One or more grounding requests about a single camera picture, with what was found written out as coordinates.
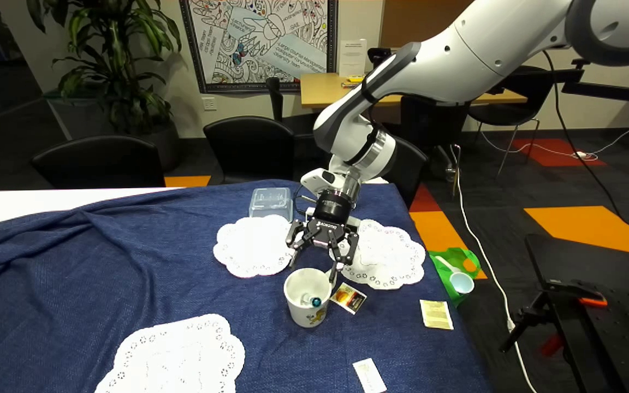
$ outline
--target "wall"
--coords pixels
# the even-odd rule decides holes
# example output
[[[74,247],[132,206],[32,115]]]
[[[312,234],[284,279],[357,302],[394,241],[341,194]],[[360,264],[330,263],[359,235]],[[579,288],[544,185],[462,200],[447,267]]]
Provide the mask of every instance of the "wall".
[[[182,22],[180,0],[162,2],[165,10],[177,19],[183,43],[186,30]],[[340,0],[340,40],[366,38],[370,46],[380,41],[384,0]],[[52,67],[52,59],[65,50],[65,32],[50,28],[48,35],[40,32],[28,13],[27,2],[0,0],[3,19],[9,23],[18,40],[32,71],[45,92],[54,89],[62,67]],[[572,61],[570,50],[556,50],[558,67],[567,67]],[[629,85],[629,67],[598,67],[591,65],[585,80]],[[229,115],[271,115],[271,102],[266,94],[257,96],[222,96],[201,94],[193,67],[191,49],[183,46],[174,65],[174,75],[167,85],[169,100],[174,102],[176,117],[183,137],[201,137],[201,126]],[[564,96],[564,117],[574,128],[603,128],[603,126],[629,126],[629,102]],[[284,113],[305,111],[298,105],[298,96],[286,96]],[[546,105],[540,113],[544,128],[559,128],[554,105]]]

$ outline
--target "potted plant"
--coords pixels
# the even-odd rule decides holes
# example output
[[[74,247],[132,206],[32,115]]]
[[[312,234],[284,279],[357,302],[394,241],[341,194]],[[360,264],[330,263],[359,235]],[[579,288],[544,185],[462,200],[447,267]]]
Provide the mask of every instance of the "potted plant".
[[[116,134],[156,141],[162,163],[174,165],[180,137],[156,69],[182,40],[159,0],[28,0],[28,13],[40,30],[48,16],[69,30],[69,54],[54,61],[73,67],[57,96],[98,99]]]

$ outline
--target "paper cup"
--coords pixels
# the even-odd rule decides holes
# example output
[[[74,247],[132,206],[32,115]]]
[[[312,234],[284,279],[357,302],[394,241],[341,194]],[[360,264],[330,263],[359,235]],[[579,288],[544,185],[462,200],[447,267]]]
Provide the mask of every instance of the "paper cup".
[[[298,269],[286,277],[284,295],[294,320],[302,328],[318,328],[329,317],[332,283],[324,271]]]

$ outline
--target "poster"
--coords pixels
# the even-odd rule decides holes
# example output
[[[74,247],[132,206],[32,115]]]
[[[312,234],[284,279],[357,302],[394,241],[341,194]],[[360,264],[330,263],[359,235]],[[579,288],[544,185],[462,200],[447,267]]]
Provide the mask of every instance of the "poster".
[[[336,65],[336,0],[182,0],[201,92],[265,92]]]

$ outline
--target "green object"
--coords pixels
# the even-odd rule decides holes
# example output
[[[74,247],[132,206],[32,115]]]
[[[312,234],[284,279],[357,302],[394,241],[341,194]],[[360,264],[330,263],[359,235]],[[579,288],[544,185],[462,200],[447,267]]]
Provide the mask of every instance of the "green object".
[[[73,64],[57,85],[62,99],[104,99],[118,134],[152,134],[171,123],[171,105],[156,89],[169,53],[182,50],[177,23],[159,0],[28,0],[28,16],[47,30],[47,16],[69,28]]]
[[[436,269],[437,269],[437,272],[439,272],[439,277],[442,277],[442,283],[443,283],[443,288],[447,288],[447,293],[449,293],[449,300],[457,305],[457,303],[463,302],[463,295],[459,295],[459,293],[453,288],[453,283],[451,283],[453,271],[451,271],[447,264],[442,264],[442,263],[437,259],[437,256],[442,256],[443,259],[449,259],[455,269],[465,271],[471,277],[476,277],[476,275],[483,271],[483,269],[481,269],[481,263],[479,263],[479,258],[476,258],[471,249],[457,249],[457,247],[453,247],[453,249],[447,249],[447,251],[439,251],[439,254],[436,254],[436,251],[429,254],[431,263],[436,264]]]

